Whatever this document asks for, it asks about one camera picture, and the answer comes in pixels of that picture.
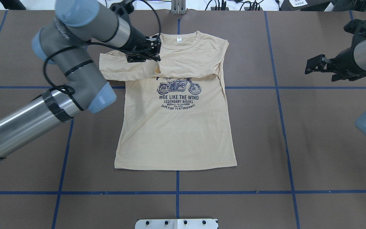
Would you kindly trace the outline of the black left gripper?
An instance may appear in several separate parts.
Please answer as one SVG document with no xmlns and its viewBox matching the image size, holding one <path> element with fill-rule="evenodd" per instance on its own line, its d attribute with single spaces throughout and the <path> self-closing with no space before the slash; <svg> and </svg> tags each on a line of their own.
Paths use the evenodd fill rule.
<svg viewBox="0 0 366 229">
<path fill-rule="evenodd" d="M 139 63 L 147 60 L 161 61 L 160 49 L 160 34 L 148 37 L 135 27 L 131 27 L 131 33 L 126 43 L 126 58 L 128 63 Z"/>
</svg>

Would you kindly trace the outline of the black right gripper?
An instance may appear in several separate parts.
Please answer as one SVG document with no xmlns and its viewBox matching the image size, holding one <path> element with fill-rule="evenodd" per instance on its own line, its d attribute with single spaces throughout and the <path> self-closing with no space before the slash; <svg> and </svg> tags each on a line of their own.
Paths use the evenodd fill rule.
<svg viewBox="0 0 366 229">
<path fill-rule="evenodd" d="M 354 59 L 354 49 L 347 48 L 341 51 L 335 58 L 329 59 L 327 64 L 325 55 L 317 55 L 307 60 L 305 74 L 312 72 L 334 73 L 331 82 L 338 80 L 356 81 L 366 77 L 366 71 L 361 69 Z"/>
</svg>

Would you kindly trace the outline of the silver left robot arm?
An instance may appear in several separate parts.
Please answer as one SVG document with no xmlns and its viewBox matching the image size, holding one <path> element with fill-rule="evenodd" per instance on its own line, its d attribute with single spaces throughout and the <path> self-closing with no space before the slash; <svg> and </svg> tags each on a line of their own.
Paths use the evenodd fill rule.
<svg viewBox="0 0 366 229">
<path fill-rule="evenodd" d="M 97 113 L 116 100 L 110 83 L 87 52 L 89 45 L 120 51 L 127 63 L 160 61 L 160 34 L 144 35 L 131 23 L 133 1 L 109 8 L 96 0 L 57 0 L 53 21 L 32 39 L 50 85 L 32 101 L 0 119 L 0 163 L 78 113 Z"/>
</svg>

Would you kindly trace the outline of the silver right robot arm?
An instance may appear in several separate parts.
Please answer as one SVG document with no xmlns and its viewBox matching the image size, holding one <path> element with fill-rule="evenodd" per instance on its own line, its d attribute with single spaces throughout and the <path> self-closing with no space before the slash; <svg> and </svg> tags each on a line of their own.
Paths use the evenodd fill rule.
<svg viewBox="0 0 366 229">
<path fill-rule="evenodd" d="M 341 51 L 334 58 L 320 54 L 308 59 L 305 74 L 312 72 L 332 73 L 332 82 L 338 80 L 356 81 L 366 77 L 366 38 Z M 366 136 L 366 110 L 355 121 L 355 126 Z"/>
</svg>

